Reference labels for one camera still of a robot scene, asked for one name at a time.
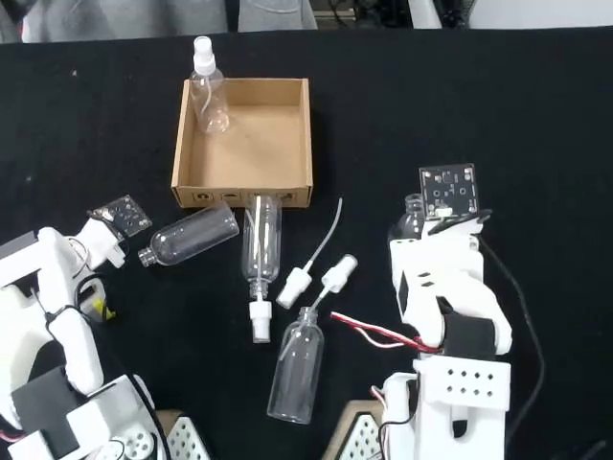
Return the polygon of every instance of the circuit board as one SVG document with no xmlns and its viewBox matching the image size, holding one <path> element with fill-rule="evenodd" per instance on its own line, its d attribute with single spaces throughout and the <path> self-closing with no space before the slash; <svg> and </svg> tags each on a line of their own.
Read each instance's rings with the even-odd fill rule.
<svg viewBox="0 0 613 460">
<path fill-rule="evenodd" d="M 427 219 L 458 218 L 479 212 L 472 164 L 420 168 Z"/>
<path fill-rule="evenodd" d="M 114 227 L 121 228 L 129 237 L 151 226 L 151 219 L 130 195 L 111 201 L 95 209 L 93 213 L 112 222 Z M 119 240 L 123 239 L 119 232 L 115 233 Z"/>
</svg>

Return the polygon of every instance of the cardboard box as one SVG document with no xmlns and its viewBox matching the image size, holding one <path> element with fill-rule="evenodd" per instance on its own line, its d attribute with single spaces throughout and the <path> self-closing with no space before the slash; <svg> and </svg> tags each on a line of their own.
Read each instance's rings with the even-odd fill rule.
<svg viewBox="0 0 613 460">
<path fill-rule="evenodd" d="M 313 173 L 308 80 L 228 79 L 230 128 L 203 134 L 189 82 L 183 85 L 172 192 L 183 208 L 225 200 L 245 206 L 254 194 L 284 207 L 310 203 Z"/>
</svg>

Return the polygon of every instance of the black cable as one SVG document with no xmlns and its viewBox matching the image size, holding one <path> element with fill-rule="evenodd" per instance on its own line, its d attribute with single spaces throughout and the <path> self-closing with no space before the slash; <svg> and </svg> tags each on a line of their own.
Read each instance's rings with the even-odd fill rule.
<svg viewBox="0 0 613 460">
<path fill-rule="evenodd" d="M 390 425 L 406 425 L 408 423 L 410 423 L 413 420 L 413 417 L 415 417 L 415 413 L 417 412 L 417 409 L 413 411 L 413 413 L 411 415 L 409 415 L 409 418 L 406 420 L 403 420 L 401 422 L 398 421 L 390 421 L 390 422 L 385 422 L 384 424 L 381 424 L 381 426 L 379 427 L 379 432 L 377 434 L 378 440 L 379 440 L 379 445 L 381 446 L 381 460 L 386 460 L 386 454 L 385 454 L 385 444 L 383 443 L 383 429 L 386 426 L 390 426 Z"/>
<path fill-rule="evenodd" d="M 124 454 L 125 454 L 125 444 L 123 441 L 120 441 L 119 439 L 111 439 L 109 440 L 110 443 L 119 443 L 122 445 L 122 453 L 120 453 L 117 458 L 124 458 Z"/>
<path fill-rule="evenodd" d="M 498 269 L 502 272 L 505 278 L 507 278 L 507 280 L 511 282 L 511 284 L 515 288 L 515 292 L 517 293 L 517 298 L 519 299 L 519 306 L 522 312 L 524 313 L 524 321 L 526 322 L 526 326 L 528 327 L 528 331 L 530 332 L 530 336 L 534 343 L 534 349 L 536 350 L 536 356 L 538 358 L 538 378 L 536 379 L 536 384 L 534 385 L 533 391 L 528 397 L 528 399 L 526 399 L 521 409 L 519 409 L 519 412 L 517 412 L 517 415 L 512 420 L 510 427 L 507 430 L 507 438 L 505 439 L 505 450 L 508 450 L 509 445 L 511 444 L 511 439 L 513 435 L 515 434 L 515 432 L 517 431 L 517 429 L 523 422 L 524 418 L 530 411 L 531 407 L 534 404 L 534 401 L 536 401 L 536 398 L 538 397 L 538 393 L 540 393 L 540 390 L 543 387 L 543 383 L 545 382 L 545 369 L 546 369 L 545 355 L 543 354 L 543 349 L 540 345 L 538 334 L 536 333 L 536 329 L 534 328 L 532 318 L 530 317 L 530 312 L 528 310 L 528 304 L 526 302 L 526 296 L 524 295 L 524 291 L 522 290 L 521 286 L 519 286 L 519 283 L 517 282 L 515 277 L 512 275 L 511 271 L 500 260 L 500 258 L 496 255 L 493 249 L 489 247 L 489 245 L 485 242 L 483 237 L 481 237 L 480 235 L 477 235 L 477 238 L 479 239 L 481 246 L 486 250 L 486 252 L 491 257 L 491 259 L 496 263 L 496 265 L 498 266 Z"/>
<path fill-rule="evenodd" d="M 103 281 L 105 279 L 106 279 L 106 276 L 104 276 L 102 273 L 92 273 L 91 275 L 87 275 L 87 276 L 83 277 L 77 283 L 77 287 L 75 287 L 75 296 L 73 297 L 73 305 L 75 306 L 75 308 L 77 310 L 80 311 L 80 299 L 79 299 L 79 297 L 81 295 L 81 291 L 83 290 L 83 286 L 85 286 L 87 283 L 89 283 L 92 280 Z"/>
<path fill-rule="evenodd" d="M 94 213 L 92 211 L 87 211 L 87 216 L 90 219 L 98 220 L 104 223 L 111 232 L 113 233 L 117 232 L 122 236 L 122 238 L 124 239 L 124 243 L 125 243 L 124 253 L 125 253 L 125 256 L 127 257 L 127 255 L 130 253 L 130 243 L 128 241 L 130 236 L 127 234 L 127 232 L 123 228 L 116 225 L 115 222 L 113 222 L 112 220 L 109 220 L 108 218 L 105 218 L 104 216 L 101 216 L 100 214 Z"/>
<path fill-rule="evenodd" d="M 439 223 L 437 223 L 434 227 L 432 227 L 428 231 L 428 235 L 436 235 L 437 233 L 441 233 L 442 231 L 453 227 L 454 225 L 458 225 L 460 223 L 469 222 L 471 220 L 478 219 L 479 223 L 483 223 L 489 219 L 491 216 L 490 209 L 484 209 L 483 211 L 479 211 L 475 214 L 469 214 L 467 216 L 461 216 L 458 218 L 444 218 Z"/>
<path fill-rule="evenodd" d="M 344 1 L 345 0 L 340 0 L 336 2 L 336 4 L 334 4 L 334 0 L 328 0 L 328 5 L 329 5 L 330 10 L 332 11 L 332 14 L 334 14 L 334 19 L 336 20 L 336 23 L 343 28 L 347 28 L 349 26 L 347 25 L 345 21 L 343 21 L 343 19 L 341 19 L 341 16 L 338 15 L 338 11 L 336 10 L 338 6 Z"/>
<path fill-rule="evenodd" d="M 409 418 L 403 421 L 390 421 L 390 422 L 385 422 L 383 424 L 381 424 L 381 426 L 379 427 L 379 431 L 377 433 L 377 439 L 379 442 L 379 445 L 381 446 L 381 460 L 387 460 L 386 459 L 386 452 L 385 452 L 385 445 L 383 444 L 383 429 L 385 429 L 386 426 L 389 425 L 406 425 L 411 423 L 411 421 L 413 420 L 413 417 L 415 417 L 415 414 L 418 411 L 418 405 L 420 402 L 420 376 L 418 375 L 418 379 L 416 380 L 415 383 L 415 394 L 416 394 L 416 403 L 415 403 L 415 409 L 413 410 L 413 412 L 409 415 Z"/>
</svg>

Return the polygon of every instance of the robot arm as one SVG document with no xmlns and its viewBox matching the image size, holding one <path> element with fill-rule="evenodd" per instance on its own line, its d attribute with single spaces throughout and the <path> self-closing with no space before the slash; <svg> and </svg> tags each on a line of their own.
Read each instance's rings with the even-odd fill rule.
<svg viewBox="0 0 613 460">
<path fill-rule="evenodd" d="M 511 325 L 483 283 L 474 168 L 422 169 L 420 181 L 421 196 L 407 199 L 407 215 L 390 239 L 392 281 L 401 321 L 441 352 L 415 359 L 416 374 L 386 380 L 384 422 L 408 413 L 399 387 L 417 379 L 419 394 L 411 423 L 386 427 L 385 458 L 503 460 L 511 366 L 494 358 L 511 348 Z M 481 341 L 474 339 L 479 334 Z M 456 437 L 459 420 L 466 433 Z"/>
<path fill-rule="evenodd" d="M 105 219 L 109 206 L 102 208 Z M 134 229 L 131 235 L 125 231 L 128 236 L 150 225 L 129 196 L 112 208 L 123 212 L 114 215 L 114 223 L 122 219 Z M 104 301 L 102 283 L 83 280 L 107 260 L 116 267 L 124 263 L 119 241 L 114 231 L 93 217 L 75 237 L 43 228 L 36 239 L 20 238 L 3 246 L 0 334 L 6 346 L 0 353 L 0 414 L 26 434 L 9 448 L 15 460 L 115 458 L 113 448 L 137 445 L 137 439 L 145 440 L 139 454 L 166 457 L 149 416 L 153 402 L 145 385 L 136 377 L 121 376 L 102 386 L 96 343 L 83 317 L 102 319 L 96 308 Z M 32 273 L 39 293 L 27 298 L 12 283 Z M 78 300 L 81 312 L 74 308 L 79 287 L 86 292 Z M 38 350 L 52 339 L 62 346 L 66 365 L 29 380 Z M 107 443 L 111 438 L 117 442 Z M 102 446 L 105 451 L 99 455 Z"/>
</svg>

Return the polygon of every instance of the white spray cap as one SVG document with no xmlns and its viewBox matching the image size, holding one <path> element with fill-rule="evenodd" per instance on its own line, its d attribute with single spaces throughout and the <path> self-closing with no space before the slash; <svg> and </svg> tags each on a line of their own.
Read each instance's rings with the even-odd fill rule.
<svg viewBox="0 0 613 460">
<path fill-rule="evenodd" d="M 213 43 L 207 36 L 193 41 L 193 70 L 199 75 L 211 75 L 216 69 Z"/>
<path fill-rule="evenodd" d="M 286 309 L 291 309 L 298 296 L 307 290 L 311 281 L 312 278 L 306 270 L 295 266 L 285 280 L 284 289 L 277 297 L 277 303 Z"/>
<path fill-rule="evenodd" d="M 322 277 L 322 284 L 327 290 L 338 294 L 356 267 L 357 259 L 351 254 L 345 254 L 341 261 Z"/>
<path fill-rule="evenodd" d="M 265 300 L 254 300 L 249 303 L 249 316 L 253 325 L 253 343 L 270 342 L 270 318 L 272 304 Z"/>
</svg>

